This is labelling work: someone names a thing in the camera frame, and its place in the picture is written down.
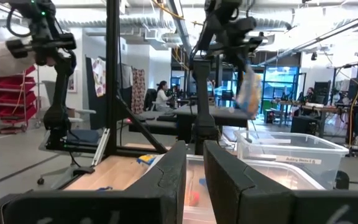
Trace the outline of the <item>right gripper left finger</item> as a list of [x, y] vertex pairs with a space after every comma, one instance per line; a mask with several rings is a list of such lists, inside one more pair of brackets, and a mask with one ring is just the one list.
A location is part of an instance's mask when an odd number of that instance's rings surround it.
[[186, 144], [125, 190], [39, 190], [0, 198], [0, 224], [181, 224]]

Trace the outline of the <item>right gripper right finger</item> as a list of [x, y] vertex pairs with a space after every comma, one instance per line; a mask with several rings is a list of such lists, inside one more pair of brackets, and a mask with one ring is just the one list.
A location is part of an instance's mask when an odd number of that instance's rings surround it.
[[356, 190], [290, 190], [214, 141], [203, 157], [217, 224], [358, 224]]

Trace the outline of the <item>blue Maruchan noodle packet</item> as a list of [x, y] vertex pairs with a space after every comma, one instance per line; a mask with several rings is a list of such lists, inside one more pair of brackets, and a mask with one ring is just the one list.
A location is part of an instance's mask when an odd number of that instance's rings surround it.
[[255, 73], [250, 65], [246, 65], [242, 77], [243, 81], [236, 97], [236, 103], [242, 112], [254, 119], [259, 113], [262, 86], [260, 75]]
[[145, 165], [149, 166], [154, 162], [156, 157], [157, 157], [156, 155], [147, 154], [147, 155], [138, 157], [136, 161], [138, 164], [145, 164]]

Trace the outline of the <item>clear plastic bin white label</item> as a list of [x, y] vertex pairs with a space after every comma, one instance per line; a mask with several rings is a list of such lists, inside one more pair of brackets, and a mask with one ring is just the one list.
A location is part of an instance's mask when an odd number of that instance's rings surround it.
[[325, 189], [333, 189], [344, 146], [301, 133], [235, 131], [240, 159], [275, 161], [297, 166]]

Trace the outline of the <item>black desk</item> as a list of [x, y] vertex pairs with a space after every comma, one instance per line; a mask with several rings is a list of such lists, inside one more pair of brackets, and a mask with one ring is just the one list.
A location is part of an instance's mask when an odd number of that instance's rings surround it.
[[158, 118], [164, 114], [164, 112], [160, 111], [144, 111], [141, 114], [136, 114], [135, 117], [152, 134], [176, 136], [178, 134], [176, 121], [158, 120]]
[[[227, 107], [215, 107], [209, 106], [209, 113], [214, 118], [217, 126], [235, 126], [235, 127], [247, 127], [247, 121], [253, 120], [254, 118], [245, 114], [239, 109], [235, 109], [233, 112], [229, 111]], [[184, 140], [189, 143], [191, 140], [191, 127], [197, 116], [197, 106], [181, 106], [173, 113], [177, 116], [177, 139]]]

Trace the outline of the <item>black foot pedal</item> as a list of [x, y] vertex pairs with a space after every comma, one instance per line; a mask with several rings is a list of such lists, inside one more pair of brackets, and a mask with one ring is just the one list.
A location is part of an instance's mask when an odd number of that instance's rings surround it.
[[94, 171], [93, 167], [78, 167], [73, 170], [73, 175], [92, 174]]

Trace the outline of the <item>silver aluminium bar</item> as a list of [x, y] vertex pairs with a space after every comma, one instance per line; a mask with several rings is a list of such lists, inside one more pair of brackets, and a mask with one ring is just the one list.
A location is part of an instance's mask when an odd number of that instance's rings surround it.
[[101, 136], [101, 139], [100, 139], [98, 147], [97, 147], [97, 150], [94, 154], [94, 157], [93, 157], [93, 160], [91, 163], [92, 166], [97, 166], [101, 162], [101, 159], [103, 157], [104, 151], [106, 149], [106, 146], [107, 146], [107, 143], [109, 140], [109, 136], [110, 136], [110, 129], [106, 128], [103, 131], [103, 134]]

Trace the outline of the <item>person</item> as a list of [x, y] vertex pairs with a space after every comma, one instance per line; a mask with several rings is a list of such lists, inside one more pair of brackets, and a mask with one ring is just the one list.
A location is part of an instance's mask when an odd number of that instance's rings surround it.
[[167, 105], [167, 101], [171, 96], [167, 96], [165, 91], [168, 89], [167, 82], [165, 80], [158, 84], [157, 97], [155, 100], [155, 109], [160, 112], [169, 112], [172, 109]]
[[306, 93], [306, 96], [304, 97], [305, 103], [316, 103], [316, 95], [314, 93], [314, 88], [309, 87]]

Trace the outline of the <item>dark blue pad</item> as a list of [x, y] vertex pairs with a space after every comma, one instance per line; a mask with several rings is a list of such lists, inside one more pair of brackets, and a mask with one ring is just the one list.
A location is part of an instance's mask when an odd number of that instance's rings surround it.
[[99, 141], [99, 133], [95, 130], [88, 129], [72, 129], [67, 134], [68, 142], [97, 144]]

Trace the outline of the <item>black storage box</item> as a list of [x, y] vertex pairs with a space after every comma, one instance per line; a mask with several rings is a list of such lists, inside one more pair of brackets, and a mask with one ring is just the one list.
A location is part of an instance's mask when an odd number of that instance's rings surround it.
[[291, 133], [315, 135], [318, 129], [318, 120], [309, 116], [295, 116], [291, 122]]

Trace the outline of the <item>black monitor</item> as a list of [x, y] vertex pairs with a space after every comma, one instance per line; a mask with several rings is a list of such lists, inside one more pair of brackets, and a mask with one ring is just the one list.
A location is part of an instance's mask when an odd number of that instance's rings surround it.
[[314, 83], [314, 95], [316, 97], [317, 103], [322, 105], [327, 105], [330, 91], [331, 91], [331, 81]]

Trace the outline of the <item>wooden table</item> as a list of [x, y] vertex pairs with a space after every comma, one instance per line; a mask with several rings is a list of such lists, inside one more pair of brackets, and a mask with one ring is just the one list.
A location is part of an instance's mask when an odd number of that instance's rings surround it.
[[273, 113], [278, 113], [278, 124], [280, 126], [287, 123], [288, 117], [290, 115], [289, 107], [291, 106], [295, 106], [298, 109], [317, 111], [322, 120], [326, 119], [327, 113], [344, 114], [347, 112], [346, 109], [337, 106], [324, 106], [316, 103], [302, 103], [300, 101], [293, 100], [274, 99], [270, 102], [271, 104], [278, 106], [278, 108], [270, 108], [270, 111], [272, 111]]

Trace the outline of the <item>red patterned cloth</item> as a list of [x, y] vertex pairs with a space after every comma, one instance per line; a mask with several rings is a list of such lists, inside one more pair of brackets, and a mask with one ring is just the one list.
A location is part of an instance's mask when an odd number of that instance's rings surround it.
[[131, 110], [134, 114], [141, 114], [144, 109], [145, 97], [145, 71], [136, 68], [132, 69], [132, 101]]

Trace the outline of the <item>black partition panel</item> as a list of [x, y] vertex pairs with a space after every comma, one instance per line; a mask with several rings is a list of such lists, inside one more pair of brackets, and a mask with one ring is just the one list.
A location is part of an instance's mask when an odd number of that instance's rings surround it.
[[106, 126], [106, 97], [98, 96], [96, 93], [91, 58], [85, 57], [85, 62], [88, 109], [95, 111], [89, 116], [90, 127], [91, 129], [103, 129]]

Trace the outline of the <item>black aluminium frame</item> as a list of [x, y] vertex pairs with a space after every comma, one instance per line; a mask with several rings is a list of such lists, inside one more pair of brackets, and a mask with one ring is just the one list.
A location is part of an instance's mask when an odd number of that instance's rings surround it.
[[[152, 133], [135, 117], [119, 95], [116, 65], [121, 60], [119, 36], [119, 0], [106, 0], [106, 93], [107, 93], [107, 127], [110, 135], [103, 152], [104, 157], [127, 156], [139, 157], [145, 154], [165, 154], [167, 149], [159, 143]], [[125, 112], [133, 125], [152, 145], [150, 149], [119, 146], [117, 144], [117, 113]]]

